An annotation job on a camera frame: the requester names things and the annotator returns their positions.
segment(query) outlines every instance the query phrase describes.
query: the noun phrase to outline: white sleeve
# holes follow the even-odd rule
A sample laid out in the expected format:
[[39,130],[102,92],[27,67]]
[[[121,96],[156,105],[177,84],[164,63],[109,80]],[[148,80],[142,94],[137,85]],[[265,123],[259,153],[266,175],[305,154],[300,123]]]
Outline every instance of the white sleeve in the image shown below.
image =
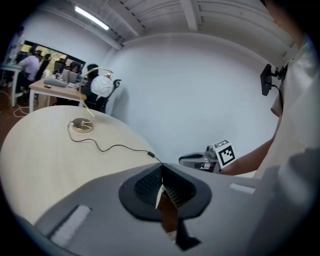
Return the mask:
[[25,68],[30,63],[30,57],[26,57],[18,63],[18,66]]

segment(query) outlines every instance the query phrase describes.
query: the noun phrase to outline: computer monitor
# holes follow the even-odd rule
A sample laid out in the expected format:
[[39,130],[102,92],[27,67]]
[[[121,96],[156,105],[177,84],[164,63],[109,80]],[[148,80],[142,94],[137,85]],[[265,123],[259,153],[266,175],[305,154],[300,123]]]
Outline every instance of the computer monitor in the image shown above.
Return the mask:
[[26,57],[28,57],[28,53],[25,51],[20,51],[16,56],[16,63],[19,63],[20,61],[23,61]]
[[64,69],[62,71],[62,80],[66,81],[67,83],[76,83],[76,79],[77,79],[78,74],[71,72],[69,70]]

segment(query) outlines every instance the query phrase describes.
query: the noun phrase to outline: floor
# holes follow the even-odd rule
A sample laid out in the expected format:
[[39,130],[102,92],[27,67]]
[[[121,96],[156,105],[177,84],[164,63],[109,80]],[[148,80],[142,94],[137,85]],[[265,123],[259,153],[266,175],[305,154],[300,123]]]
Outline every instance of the floor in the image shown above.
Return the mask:
[[[0,87],[0,149],[2,144],[5,141],[5,138],[11,128],[22,118],[18,118],[14,116],[14,111],[16,111],[19,106],[12,107],[11,106],[11,88],[8,87]],[[55,97],[51,97],[50,105],[56,102]],[[38,106],[34,107],[34,110],[42,109],[47,106],[47,96],[46,95],[39,95],[39,104]],[[25,114],[21,113],[20,110],[16,112],[17,116],[25,116]]]

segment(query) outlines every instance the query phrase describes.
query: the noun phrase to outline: wooden desk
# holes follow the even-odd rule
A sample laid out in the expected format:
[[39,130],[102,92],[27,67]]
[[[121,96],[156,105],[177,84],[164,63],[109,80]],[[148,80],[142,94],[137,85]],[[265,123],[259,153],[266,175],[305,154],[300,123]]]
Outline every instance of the wooden desk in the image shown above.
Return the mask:
[[14,107],[16,105],[16,87],[17,87],[17,80],[18,80],[18,74],[23,68],[18,65],[10,65],[10,64],[1,64],[0,70],[8,70],[13,71],[13,81],[12,81],[12,95],[11,95],[11,105]]
[[[92,110],[94,130],[70,130],[75,140],[94,139],[101,149],[123,144],[155,153],[121,121]],[[84,108],[50,106],[22,118],[9,132],[0,154],[0,179],[11,209],[34,224],[59,200],[95,178],[157,163],[145,152],[114,147],[100,152],[93,141],[73,142],[67,126],[75,118],[91,119]]]
[[[43,94],[47,95],[47,103],[46,106],[49,107],[50,103],[50,97],[58,97],[58,98],[64,98],[67,100],[73,100],[79,102],[79,107],[82,107],[83,103],[80,100],[80,93],[78,90],[70,88],[70,87],[59,87],[59,86],[54,86],[52,85],[51,88],[46,88],[44,81],[47,78],[41,79],[39,81],[34,82],[33,84],[29,85],[30,90],[30,98],[29,98],[29,108],[30,108],[30,113],[34,111],[34,98],[35,94]],[[86,100],[87,96],[82,94],[82,99]]]

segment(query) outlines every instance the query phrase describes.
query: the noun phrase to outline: human arm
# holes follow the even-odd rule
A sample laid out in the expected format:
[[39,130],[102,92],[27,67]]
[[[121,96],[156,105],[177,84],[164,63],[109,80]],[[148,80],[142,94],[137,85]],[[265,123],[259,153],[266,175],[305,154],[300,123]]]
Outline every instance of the human arm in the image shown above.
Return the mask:
[[82,79],[83,79],[82,76],[80,74],[78,74],[76,79],[75,79],[75,82],[76,83],[80,83],[82,81]]
[[30,56],[26,57],[25,59],[21,60],[18,63],[18,66],[25,68],[26,66],[28,66],[30,64]]
[[266,157],[271,144],[274,142],[280,123],[281,123],[281,116],[278,119],[278,123],[275,129],[274,135],[270,140],[268,140],[257,149],[240,157],[239,159],[234,161],[232,164],[222,169],[222,174],[233,176],[233,175],[246,174],[246,173],[256,171],[261,165],[264,158]]

